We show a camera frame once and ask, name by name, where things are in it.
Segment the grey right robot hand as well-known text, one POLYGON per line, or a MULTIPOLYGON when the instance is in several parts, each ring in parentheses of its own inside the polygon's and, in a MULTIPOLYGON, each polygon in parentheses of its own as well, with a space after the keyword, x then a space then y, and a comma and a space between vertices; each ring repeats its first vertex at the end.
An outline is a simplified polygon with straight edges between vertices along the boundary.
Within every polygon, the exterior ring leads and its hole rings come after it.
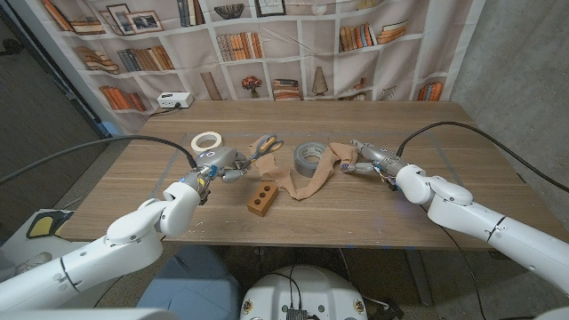
POLYGON ((395 153, 385 148, 377 148, 371 143, 351 140, 357 153, 367 162, 344 164, 341 169, 346 173, 381 173, 384 177, 395 178, 407 166, 407 163, 395 153))

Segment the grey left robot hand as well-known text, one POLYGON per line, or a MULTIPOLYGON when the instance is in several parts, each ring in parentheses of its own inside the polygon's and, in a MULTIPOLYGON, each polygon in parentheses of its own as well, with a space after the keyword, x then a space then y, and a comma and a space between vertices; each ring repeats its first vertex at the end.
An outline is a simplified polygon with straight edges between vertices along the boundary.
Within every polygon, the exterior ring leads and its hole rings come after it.
POLYGON ((180 180, 198 193, 205 191, 212 180, 223 182, 239 180, 251 168, 248 158, 232 147, 210 148, 196 158, 196 167, 180 180))

